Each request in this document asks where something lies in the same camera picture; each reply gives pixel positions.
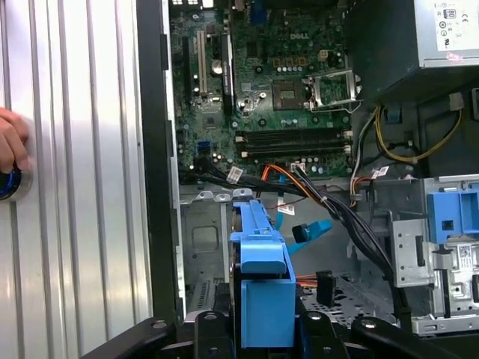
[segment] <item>power supply label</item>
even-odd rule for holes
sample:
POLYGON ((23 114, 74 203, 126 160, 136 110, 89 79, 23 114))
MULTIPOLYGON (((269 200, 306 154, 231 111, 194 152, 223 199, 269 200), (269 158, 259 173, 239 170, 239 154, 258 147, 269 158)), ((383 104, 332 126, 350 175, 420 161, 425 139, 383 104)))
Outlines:
POLYGON ((479 49, 478 3, 474 0, 435 0, 437 49, 479 49))

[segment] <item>pci slot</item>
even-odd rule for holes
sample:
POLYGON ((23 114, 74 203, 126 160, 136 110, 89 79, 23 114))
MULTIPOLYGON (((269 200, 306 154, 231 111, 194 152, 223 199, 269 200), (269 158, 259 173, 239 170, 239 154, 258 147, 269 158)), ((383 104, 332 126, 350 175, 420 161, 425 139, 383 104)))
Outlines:
POLYGON ((198 47, 198 77, 200 81, 200 94, 205 96, 208 94, 208 86, 206 39, 203 30, 196 31, 196 43, 198 47))

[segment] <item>pcie slot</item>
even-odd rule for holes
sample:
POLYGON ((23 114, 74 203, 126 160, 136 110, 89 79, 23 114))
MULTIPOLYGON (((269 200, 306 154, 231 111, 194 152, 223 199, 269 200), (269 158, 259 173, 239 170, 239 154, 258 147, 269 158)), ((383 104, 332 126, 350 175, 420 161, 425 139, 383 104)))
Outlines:
POLYGON ((200 94, 208 93, 207 86, 207 55, 206 55, 206 39, 204 31, 196 31, 196 45, 198 48, 198 77, 200 81, 200 94))
POLYGON ((233 47, 231 35, 222 34, 222 67, 223 67, 223 106, 227 116, 233 114, 234 84, 233 84, 233 47))

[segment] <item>sticker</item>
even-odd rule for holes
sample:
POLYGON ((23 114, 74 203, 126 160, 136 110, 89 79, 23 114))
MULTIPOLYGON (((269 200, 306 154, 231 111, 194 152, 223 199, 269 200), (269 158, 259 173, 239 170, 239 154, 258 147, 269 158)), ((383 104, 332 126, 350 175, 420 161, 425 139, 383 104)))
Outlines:
POLYGON ((457 253, 459 257, 460 269, 472 268, 472 249, 471 245, 458 245, 457 253))
POLYGON ((451 111, 459 111, 464 108, 464 98, 460 92, 451 93, 449 95, 449 107, 451 111))
POLYGON ((385 176, 389 171, 389 166, 381 167, 379 170, 374 171, 373 176, 371 176, 372 180, 375 180, 377 177, 385 176))
POLYGON ((294 206, 292 204, 284 204, 284 198, 278 197, 278 212, 285 215, 294 215, 294 206))
POLYGON ((477 2, 435 0, 436 39, 439 51, 479 49, 477 2))
POLYGON ((236 185, 238 183, 238 181, 240 180, 241 175, 242 175, 242 169, 233 166, 230 169, 230 173, 226 177, 226 180, 229 183, 233 183, 234 185, 236 185))

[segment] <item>blue latch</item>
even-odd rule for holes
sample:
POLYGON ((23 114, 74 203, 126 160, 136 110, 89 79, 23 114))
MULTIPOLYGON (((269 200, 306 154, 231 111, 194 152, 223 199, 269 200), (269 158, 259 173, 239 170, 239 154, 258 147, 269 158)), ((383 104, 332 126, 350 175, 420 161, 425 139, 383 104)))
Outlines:
POLYGON ((301 248, 305 247, 315 239, 320 238, 332 228, 331 221, 316 221, 310 225, 301 224, 293 227, 293 236, 296 241, 294 245, 287 246, 287 252, 292 256, 301 248))
POLYGON ((443 245, 449 236, 479 234, 479 191, 429 193, 427 207, 432 242, 443 245))

